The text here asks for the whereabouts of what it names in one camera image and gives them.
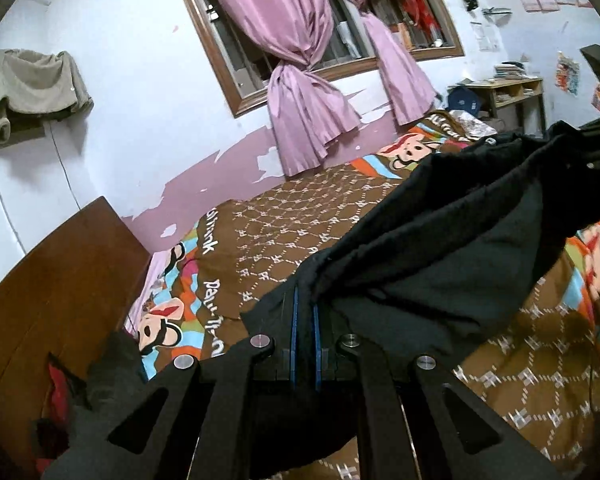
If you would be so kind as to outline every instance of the wooden bed frame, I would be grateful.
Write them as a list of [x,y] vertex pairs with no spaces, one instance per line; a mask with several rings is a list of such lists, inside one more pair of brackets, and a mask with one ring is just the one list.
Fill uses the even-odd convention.
[[32,421],[50,394],[53,353],[86,376],[138,296],[150,254],[103,198],[37,245],[0,283],[0,448],[36,478]]

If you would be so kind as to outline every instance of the window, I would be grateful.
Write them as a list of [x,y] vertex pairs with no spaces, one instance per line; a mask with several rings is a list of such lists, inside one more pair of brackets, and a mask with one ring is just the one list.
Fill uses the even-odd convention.
[[[345,0],[329,0],[334,30],[321,62],[314,70],[326,80],[374,70],[378,66],[355,7]],[[206,54],[234,116],[267,100],[267,85],[278,58],[256,46],[217,0],[184,0]],[[373,0],[370,10],[383,20],[417,60],[463,56],[458,35],[442,0],[426,0],[439,27],[428,41],[407,13],[403,0]]]
[[370,10],[418,61],[464,56],[442,0],[369,0]]

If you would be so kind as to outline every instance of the metal screw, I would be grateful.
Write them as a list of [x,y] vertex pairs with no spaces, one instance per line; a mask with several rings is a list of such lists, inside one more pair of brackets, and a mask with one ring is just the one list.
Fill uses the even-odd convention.
[[173,360],[173,365],[178,370],[186,370],[187,368],[191,368],[195,362],[196,358],[193,355],[181,354]]
[[271,343],[271,338],[268,335],[258,334],[251,338],[251,346],[256,348],[264,348],[269,346],[269,343]]
[[421,355],[416,359],[416,364],[423,370],[433,370],[436,367],[436,360],[431,356]]
[[355,348],[360,346],[360,339],[355,334],[347,334],[342,336],[342,345],[347,348]]

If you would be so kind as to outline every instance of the towel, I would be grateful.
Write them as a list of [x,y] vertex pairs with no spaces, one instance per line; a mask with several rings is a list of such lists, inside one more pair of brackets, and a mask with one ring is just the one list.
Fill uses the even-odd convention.
[[69,53],[0,50],[0,144],[9,140],[20,114],[61,120],[91,105]]

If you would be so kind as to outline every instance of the white wall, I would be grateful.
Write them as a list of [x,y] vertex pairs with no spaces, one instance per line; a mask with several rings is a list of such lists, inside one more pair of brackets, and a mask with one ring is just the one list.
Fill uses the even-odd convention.
[[[50,53],[47,6],[48,0],[16,0],[0,22],[0,49]],[[45,126],[45,137],[0,148],[0,280],[25,252],[77,212],[78,204],[97,197],[66,125]]]
[[[157,206],[168,181],[269,124],[265,107],[232,117],[183,0],[50,1],[51,50],[72,53],[95,102],[82,126],[81,152],[95,187],[119,215]],[[492,75],[494,63],[507,57],[480,52],[470,26],[479,17],[461,0],[446,2],[466,57],[422,64],[443,94],[466,76]],[[369,103],[387,102],[377,74],[336,86],[367,89]]]
[[[580,49],[600,44],[600,17],[594,9],[560,6],[558,12],[525,12],[520,0],[490,0],[497,7],[510,7],[513,15],[502,20],[500,31],[512,60],[525,54],[532,69],[544,78],[544,100],[548,124],[564,120],[573,126],[600,117],[591,105],[598,80],[580,54]],[[577,96],[555,87],[558,51],[580,63]]]

